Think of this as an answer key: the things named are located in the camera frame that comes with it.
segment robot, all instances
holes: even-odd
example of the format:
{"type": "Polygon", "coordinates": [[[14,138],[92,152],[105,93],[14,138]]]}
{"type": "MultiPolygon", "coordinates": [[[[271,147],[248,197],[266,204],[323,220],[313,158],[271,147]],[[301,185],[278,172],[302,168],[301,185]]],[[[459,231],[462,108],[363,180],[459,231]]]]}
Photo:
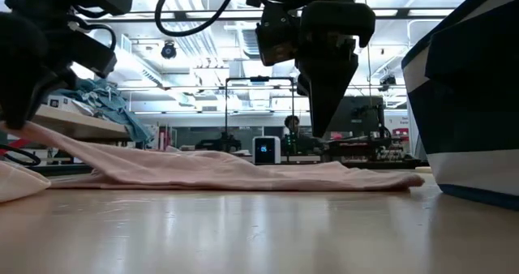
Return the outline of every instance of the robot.
{"type": "MultiPolygon", "coordinates": [[[[185,32],[165,29],[161,22],[165,0],[155,10],[157,27],[165,35],[189,36],[211,25],[224,11],[225,0],[215,15],[199,27],[185,32]]],[[[30,121],[46,95],[57,88],[74,89],[77,62],[106,78],[117,62],[116,36],[110,27],[88,24],[89,18],[124,15],[132,0],[6,0],[11,13],[0,14],[0,120],[11,129],[30,121]],[[100,7],[92,12],[86,8],[100,7]],[[112,36],[104,46],[84,33],[104,29],[112,36]]],[[[367,46],[375,31],[375,13],[355,0],[247,0],[250,6],[264,5],[256,35],[265,66],[295,59],[301,71],[297,91],[308,96],[315,137],[326,131],[345,90],[358,67],[356,40],[367,46]],[[302,8],[300,17],[295,10],[302,8]]]]}

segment pink cloth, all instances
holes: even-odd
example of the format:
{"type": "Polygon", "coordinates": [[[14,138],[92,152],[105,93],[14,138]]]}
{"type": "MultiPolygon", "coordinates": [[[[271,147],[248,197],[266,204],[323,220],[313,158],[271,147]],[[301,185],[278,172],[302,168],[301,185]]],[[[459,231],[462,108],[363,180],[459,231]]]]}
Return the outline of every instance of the pink cloth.
{"type": "MultiPolygon", "coordinates": [[[[223,152],[150,152],[85,143],[28,123],[13,135],[60,148],[91,165],[84,178],[54,182],[52,188],[183,189],[240,191],[387,191],[421,186],[415,173],[376,173],[319,165],[256,166],[223,152]]],[[[0,164],[0,182],[5,173],[0,164]]]]}

